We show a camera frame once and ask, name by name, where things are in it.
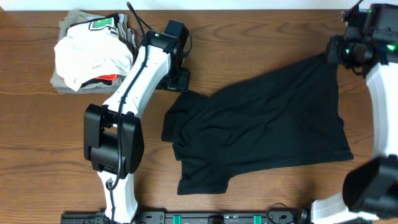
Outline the black t-shirt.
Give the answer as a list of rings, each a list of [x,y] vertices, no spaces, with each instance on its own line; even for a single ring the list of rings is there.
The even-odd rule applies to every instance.
[[[177,193],[223,194],[240,174],[352,160],[337,72],[319,54],[210,96],[182,93],[161,135],[182,164]]]

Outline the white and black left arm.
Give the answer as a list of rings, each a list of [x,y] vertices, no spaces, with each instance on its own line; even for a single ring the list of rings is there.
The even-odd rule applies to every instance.
[[[148,30],[121,86],[84,114],[84,157],[104,187],[106,209],[84,223],[133,223],[138,209],[134,173],[144,154],[141,118],[155,90],[188,91],[190,71],[182,66],[192,37],[185,24],[170,20],[163,32]]]

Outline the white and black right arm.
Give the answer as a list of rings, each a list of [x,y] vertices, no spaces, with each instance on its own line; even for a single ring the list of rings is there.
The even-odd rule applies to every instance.
[[[306,223],[372,223],[397,217],[397,6],[356,3],[342,12],[344,35],[326,48],[328,62],[366,81],[373,107],[372,159],[352,170],[341,192],[312,202]]]

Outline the khaki folded garment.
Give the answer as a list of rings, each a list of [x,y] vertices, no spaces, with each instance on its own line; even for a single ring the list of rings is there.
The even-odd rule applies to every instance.
[[[78,25],[79,23],[89,22],[95,19],[105,19],[105,18],[113,18],[116,21],[116,29],[118,30],[119,40],[124,43],[129,51],[132,53],[133,60],[136,59],[137,56],[137,40],[136,34],[133,28],[129,28],[127,26],[128,15],[127,14],[110,14],[108,16],[101,16],[96,14],[90,14],[83,11],[69,11],[67,16],[63,21],[59,22],[60,33],[58,38],[58,43],[67,36],[67,31],[73,25]],[[68,93],[68,94],[85,94],[85,93],[111,93],[115,91],[119,86],[114,86],[111,88],[91,88],[91,89],[79,89],[78,91],[74,91],[70,88],[67,88],[64,82],[61,81],[60,75],[57,73],[55,69],[50,79],[52,86],[57,89],[59,93]]]

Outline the red and black folded garment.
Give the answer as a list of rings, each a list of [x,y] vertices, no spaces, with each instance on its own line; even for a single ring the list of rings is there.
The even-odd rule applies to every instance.
[[[99,77],[73,75],[69,77],[60,77],[65,86],[70,89],[91,89],[91,88],[111,88],[119,86],[122,77],[117,74],[102,75]]]

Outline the white folded shirt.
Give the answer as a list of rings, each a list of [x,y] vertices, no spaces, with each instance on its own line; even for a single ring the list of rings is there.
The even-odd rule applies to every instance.
[[[118,18],[98,18],[67,29],[54,47],[55,69],[67,87],[78,91],[94,78],[129,74],[133,54],[119,39]]]

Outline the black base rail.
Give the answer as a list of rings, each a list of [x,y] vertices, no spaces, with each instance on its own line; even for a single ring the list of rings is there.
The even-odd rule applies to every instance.
[[[63,214],[61,224],[109,223],[102,212]],[[306,215],[295,211],[271,210],[266,213],[165,213],[142,212],[133,220],[136,224],[289,224],[309,223]]]

